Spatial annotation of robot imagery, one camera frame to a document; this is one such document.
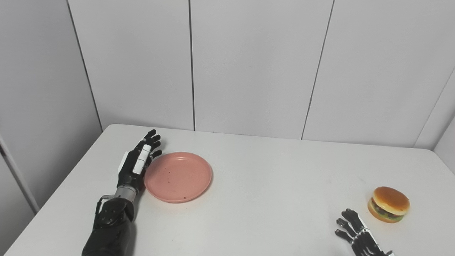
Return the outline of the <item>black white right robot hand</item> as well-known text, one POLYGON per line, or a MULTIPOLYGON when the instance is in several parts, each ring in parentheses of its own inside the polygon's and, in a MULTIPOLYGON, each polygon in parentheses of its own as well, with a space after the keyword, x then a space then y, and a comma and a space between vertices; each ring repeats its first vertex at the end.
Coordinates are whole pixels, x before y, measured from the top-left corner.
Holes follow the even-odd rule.
POLYGON ((347 241, 356 256, 394 256, 393 251, 383 251, 371 230, 367 227, 359 214, 347 208, 341 212, 342 218, 336 223, 342 228, 335 230, 335 235, 347 241))

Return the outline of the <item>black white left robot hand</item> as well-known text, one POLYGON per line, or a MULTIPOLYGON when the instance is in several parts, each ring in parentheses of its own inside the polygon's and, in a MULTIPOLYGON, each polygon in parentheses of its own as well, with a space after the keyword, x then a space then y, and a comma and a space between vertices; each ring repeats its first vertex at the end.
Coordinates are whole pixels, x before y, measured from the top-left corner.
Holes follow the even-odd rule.
POLYGON ((142 191, 146 169, 162 154, 161 149, 157 149, 161 146, 160 139, 161 136, 152 129, 134 149, 126 153, 120 165, 117 187, 130 187, 137 193, 142 191))

